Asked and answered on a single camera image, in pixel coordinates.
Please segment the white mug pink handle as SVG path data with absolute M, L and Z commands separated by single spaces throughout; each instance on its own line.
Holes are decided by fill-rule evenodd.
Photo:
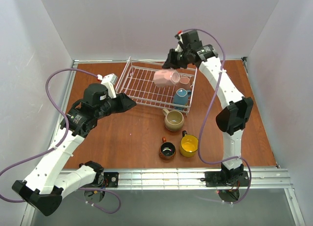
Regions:
M 180 81 L 180 74 L 174 69 L 161 69 L 154 73 L 153 82 L 157 87 L 174 86 Z

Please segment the pink floral mug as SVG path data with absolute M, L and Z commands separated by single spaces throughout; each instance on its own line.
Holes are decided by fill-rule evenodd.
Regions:
M 190 90 L 191 88 L 190 78 L 186 76 L 182 76 L 179 81 L 179 87 L 185 90 Z

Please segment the blue floral mug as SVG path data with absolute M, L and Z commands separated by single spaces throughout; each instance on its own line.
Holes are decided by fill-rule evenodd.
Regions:
M 191 96 L 191 91 L 186 90 L 184 88 L 180 88 L 176 91 L 175 96 L 173 98 L 173 103 L 175 105 L 187 106 L 189 97 Z

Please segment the dark brown glazed mug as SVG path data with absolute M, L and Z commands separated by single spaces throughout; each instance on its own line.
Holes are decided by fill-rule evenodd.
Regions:
M 159 148 L 159 157 L 163 160 L 173 159 L 176 155 L 176 147 L 168 142 L 165 137 L 162 138 L 162 145 Z

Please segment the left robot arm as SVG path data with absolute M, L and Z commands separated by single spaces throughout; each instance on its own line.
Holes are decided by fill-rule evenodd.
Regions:
M 104 168 L 93 161 L 80 164 L 79 169 L 61 177 L 60 172 L 75 149 L 84 141 L 97 121 L 112 113 L 123 113 L 136 106 L 136 102 L 124 93 L 109 96 L 108 88 L 102 84 L 90 84 L 83 98 L 75 101 L 61 122 L 59 145 L 52 143 L 35 169 L 24 179 L 12 185 L 23 200 L 45 216 L 60 206 L 62 199 L 83 186 L 99 189 L 104 182 Z

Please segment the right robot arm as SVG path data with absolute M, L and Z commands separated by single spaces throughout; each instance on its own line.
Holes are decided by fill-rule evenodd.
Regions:
M 207 186 L 235 184 L 240 178 L 248 180 L 242 158 L 242 135 L 249 120 L 253 100 L 235 87 L 226 70 L 225 59 L 220 59 L 212 45 L 203 45 L 199 39 L 199 29 L 180 31 L 175 35 L 178 46 L 171 49 L 163 65 L 164 69 L 187 68 L 193 64 L 206 77 L 215 90 L 213 98 L 218 98 L 222 111 L 216 116 L 216 123 L 223 134 L 223 159 L 218 161 L 221 170 L 207 172 L 202 181 Z

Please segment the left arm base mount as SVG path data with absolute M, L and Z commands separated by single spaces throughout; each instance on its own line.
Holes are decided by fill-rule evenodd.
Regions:
M 99 183 L 87 184 L 84 188 L 115 188 L 118 187 L 118 172 L 104 172 L 103 176 L 100 177 Z M 85 190 L 84 197 L 86 201 L 92 203 L 99 203 L 103 200 L 105 196 L 105 192 L 97 191 L 97 190 Z

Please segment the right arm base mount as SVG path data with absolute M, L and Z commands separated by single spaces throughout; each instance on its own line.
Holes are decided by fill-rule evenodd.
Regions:
M 207 171 L 200 181 L 204 182 L 206 187 L 216 187 L 222 201 L 235 203 L 240 199 L 240 187 L 248 187 L 250 177 L 247 171 L 230 179 L 223 171 Z

